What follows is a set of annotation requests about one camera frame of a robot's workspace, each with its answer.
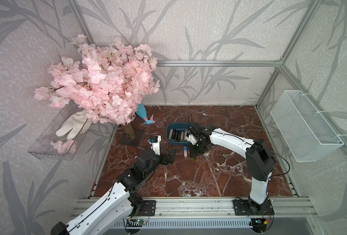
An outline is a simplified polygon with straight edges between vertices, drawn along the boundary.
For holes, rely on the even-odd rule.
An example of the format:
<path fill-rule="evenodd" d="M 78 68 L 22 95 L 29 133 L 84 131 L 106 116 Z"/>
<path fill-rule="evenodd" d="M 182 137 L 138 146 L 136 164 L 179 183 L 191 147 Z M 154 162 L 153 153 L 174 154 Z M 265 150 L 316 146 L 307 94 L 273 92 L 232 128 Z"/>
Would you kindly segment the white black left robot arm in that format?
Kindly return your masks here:
<path fill-rule="evenodd" d="M 142 210 L 143 199 L 137 191 L 160 165 L 174 163 L 177 149 L 167 154 L 143 150 L 132 167 L 124 171 L 113 186 L 91 207 L 68 223 L 58 222 L 52 235 L 102 235 L 121 219 Z"/>

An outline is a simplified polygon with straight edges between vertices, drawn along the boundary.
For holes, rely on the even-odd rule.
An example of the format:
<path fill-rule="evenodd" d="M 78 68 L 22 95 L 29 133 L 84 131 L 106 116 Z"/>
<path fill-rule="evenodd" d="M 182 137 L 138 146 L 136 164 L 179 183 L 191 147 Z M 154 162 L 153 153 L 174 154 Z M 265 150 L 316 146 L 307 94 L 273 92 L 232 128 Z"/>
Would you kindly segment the blue pink lipstick tube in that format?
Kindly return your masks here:
<path fill-rule="evenodd" d="M 184 146 L 184 157 L 185 157 L 185 158 L 188 157 L 188 149 L 187 149 L 187 146 Z"/>

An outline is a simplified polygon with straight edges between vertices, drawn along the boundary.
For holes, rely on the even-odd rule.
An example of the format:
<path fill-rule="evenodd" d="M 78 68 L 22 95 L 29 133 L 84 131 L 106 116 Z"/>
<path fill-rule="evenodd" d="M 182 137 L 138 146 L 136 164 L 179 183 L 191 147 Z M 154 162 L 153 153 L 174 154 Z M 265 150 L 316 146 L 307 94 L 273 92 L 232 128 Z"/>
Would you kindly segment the teal plastic storage box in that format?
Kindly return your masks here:
<path fill-rule="evenodd" d="M 188 130 L 191 127 L 191 125 L 192 125 L 191 122 L 174 122 L 174 123 L 169 124 L 167 126 L 167 130 L 166 130 L 166 139 L 168 140 L 169 132 L 171 129 L 176 129 L 176 130 L 185 132 L 185 130 Z M 189 145 L 191 145 L 191 143 L 188 141 L 177 142 L 177 141 L 173 141 L 173 140 L 171 140 L 171 141 L 168 140 L 168 143 L 171 144 L 172 146 L 189 146 Z"/>

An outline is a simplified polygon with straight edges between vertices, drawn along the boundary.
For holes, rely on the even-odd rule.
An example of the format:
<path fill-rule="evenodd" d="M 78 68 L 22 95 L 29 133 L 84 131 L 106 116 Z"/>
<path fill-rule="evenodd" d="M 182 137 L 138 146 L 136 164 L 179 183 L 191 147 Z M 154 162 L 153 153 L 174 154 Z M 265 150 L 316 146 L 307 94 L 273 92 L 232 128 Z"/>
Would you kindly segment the beige nude lipstick tube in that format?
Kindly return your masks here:
<path fill-rule="evenodd" d="M 170 132 L 169 132 L 169 137 L 168 137 L 168 140 L 171 141 L 172 140 L 172 136 L 174 134 L 174 130 L 171 129 Z"/>

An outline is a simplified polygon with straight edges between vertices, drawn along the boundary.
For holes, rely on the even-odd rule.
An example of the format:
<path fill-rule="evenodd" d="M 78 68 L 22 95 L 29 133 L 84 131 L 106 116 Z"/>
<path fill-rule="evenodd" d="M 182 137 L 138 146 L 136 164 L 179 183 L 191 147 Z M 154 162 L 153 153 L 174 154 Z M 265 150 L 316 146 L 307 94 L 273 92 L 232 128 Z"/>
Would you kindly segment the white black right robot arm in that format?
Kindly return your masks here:
<path fill-rule="evenodd" d="M 249 202 L 262 205 L 267 199 L 268 182 L 276 161 L 266 141 L 239 137 L 220 128 L 204 128 L 193 124 L 185 136 L 192 157 L 204 154 L 213 146 L 222 146 L 246 160 L 249 175 L 252 177 Z"/>

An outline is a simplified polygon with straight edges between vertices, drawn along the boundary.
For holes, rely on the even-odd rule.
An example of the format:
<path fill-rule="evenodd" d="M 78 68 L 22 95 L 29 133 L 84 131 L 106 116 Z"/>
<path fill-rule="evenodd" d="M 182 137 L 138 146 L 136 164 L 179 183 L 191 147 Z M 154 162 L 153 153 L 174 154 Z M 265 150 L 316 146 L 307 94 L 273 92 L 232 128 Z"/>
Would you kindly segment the pale pink lipstick tube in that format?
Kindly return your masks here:
<path fill-rule="evenodd" d="M 188 141 L 188 130 L 185 130 L 184 141 Z"/>

